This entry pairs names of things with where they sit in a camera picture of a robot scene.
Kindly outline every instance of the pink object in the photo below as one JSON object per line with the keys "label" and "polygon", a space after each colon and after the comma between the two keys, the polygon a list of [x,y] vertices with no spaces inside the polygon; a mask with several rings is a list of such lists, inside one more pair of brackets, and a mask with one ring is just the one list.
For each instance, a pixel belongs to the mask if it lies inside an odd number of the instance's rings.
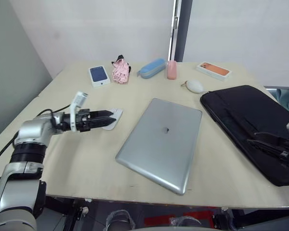
{"label": "pink object", "polygon": [[174,60],[168,61],[167,79],[177,79],[177,62]]}
{"label": "pink object", "polygon": [[117,83],[126,83],[129,81],[129,65],[124,59],[119,59],[112,64],[115,69],[112,71],[112,78]]}

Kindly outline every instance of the silver laptop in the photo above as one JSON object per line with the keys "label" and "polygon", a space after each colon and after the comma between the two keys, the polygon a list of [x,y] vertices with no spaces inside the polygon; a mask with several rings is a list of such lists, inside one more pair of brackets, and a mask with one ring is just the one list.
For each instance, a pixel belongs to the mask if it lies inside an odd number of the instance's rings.
{"label": "silver laptop", "polygon": [[116,156],[124,166],[184,194],[202,112],[153,99]]}

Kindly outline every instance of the blue pencil case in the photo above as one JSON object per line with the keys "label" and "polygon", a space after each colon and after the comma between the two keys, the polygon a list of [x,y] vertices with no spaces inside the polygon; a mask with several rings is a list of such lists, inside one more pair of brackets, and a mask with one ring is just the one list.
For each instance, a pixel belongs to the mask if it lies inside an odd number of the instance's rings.
{"label": "blue pencil case", "polygon": [[142,78],[151,78],[158,72],[166,68],[166,61],[164,59],[156,59],[155,61],[145,65],[137,72]]}

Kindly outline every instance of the white wall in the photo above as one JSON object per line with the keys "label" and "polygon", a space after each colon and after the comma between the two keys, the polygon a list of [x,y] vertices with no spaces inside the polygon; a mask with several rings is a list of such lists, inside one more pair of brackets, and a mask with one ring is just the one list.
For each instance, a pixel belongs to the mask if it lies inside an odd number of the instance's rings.
{"label": "white wall", "polygon": [[173,0],[10,0],[52,77],[79,60],[167,59]]}
{"label": "white wall", "polygon": [[51,79],[11,4],[0,0],[0,133]]}
{"label": "white wall", "polygon": [[193,0],[183,61],[237,62],[289,87],[289,0]]}

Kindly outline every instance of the pink cloth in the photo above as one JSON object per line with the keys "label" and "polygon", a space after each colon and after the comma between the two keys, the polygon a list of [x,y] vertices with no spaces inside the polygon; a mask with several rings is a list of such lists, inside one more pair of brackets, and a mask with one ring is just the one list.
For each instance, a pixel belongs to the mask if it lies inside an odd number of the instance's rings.
{"label": "pink cloth", "polygon": [[115,69],[112,71],[112,78],[117,83],[126,83],[129,81],[129,65],[124,59],[119,59],[112,64]]}

